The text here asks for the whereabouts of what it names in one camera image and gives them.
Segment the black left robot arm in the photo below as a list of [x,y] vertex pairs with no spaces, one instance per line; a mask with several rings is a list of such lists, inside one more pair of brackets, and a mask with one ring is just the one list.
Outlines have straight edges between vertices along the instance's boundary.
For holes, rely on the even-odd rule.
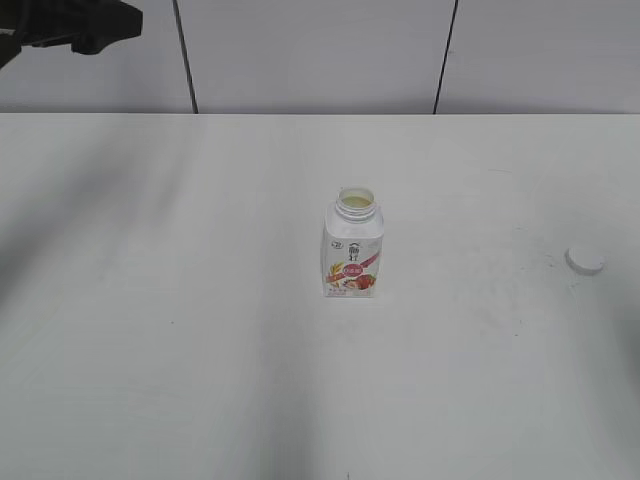
[[68,45],[81,55],[139,37],[143,12],[124,1],[14,0],[1,3],[1,65],[25,47]]

